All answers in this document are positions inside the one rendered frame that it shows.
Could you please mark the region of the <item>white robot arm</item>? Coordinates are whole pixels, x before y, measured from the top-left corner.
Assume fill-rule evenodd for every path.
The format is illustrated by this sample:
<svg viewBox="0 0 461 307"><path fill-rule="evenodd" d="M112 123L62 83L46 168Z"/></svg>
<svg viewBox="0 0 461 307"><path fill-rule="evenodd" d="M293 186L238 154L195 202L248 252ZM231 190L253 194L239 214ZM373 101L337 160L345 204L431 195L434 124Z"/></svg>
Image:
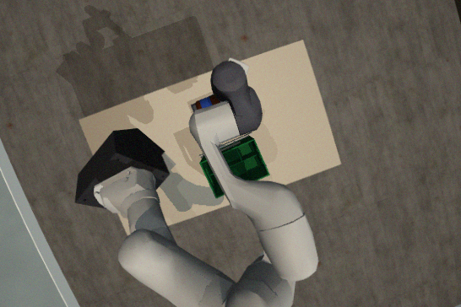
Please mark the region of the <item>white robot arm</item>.
<svg viewBox="0 0 461 307"><path fill-rule="evenodd" d="M195 110L189 120L221 190L252 221L263 247L237 283L177 245L152 172L131 166L94 188L99 204L128 218L121 266L176 307L291 307L296 281L317 270L313 233L294 192L277 182L233 175L220 151L221 143L260 126L261 102L247 84L248 68L234 58L217 65L210 82L220 103Z"/></svg>

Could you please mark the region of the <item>brown bottle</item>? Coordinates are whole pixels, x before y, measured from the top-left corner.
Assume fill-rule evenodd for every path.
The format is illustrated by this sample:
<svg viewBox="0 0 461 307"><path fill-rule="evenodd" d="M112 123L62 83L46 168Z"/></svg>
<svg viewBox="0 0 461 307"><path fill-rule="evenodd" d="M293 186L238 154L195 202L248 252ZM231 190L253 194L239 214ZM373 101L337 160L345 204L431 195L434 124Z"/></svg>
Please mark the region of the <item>brown bottle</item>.
<svg viewBox="0 0 461 307"><path fill-rule="evenodd" d="M196 101L195 105L196 105L197 110L199 110L199 109L202 109L202 108L205 108L211 105L215 105L218 103L220 103L220 101L213 94L209 97Z"/></svg>

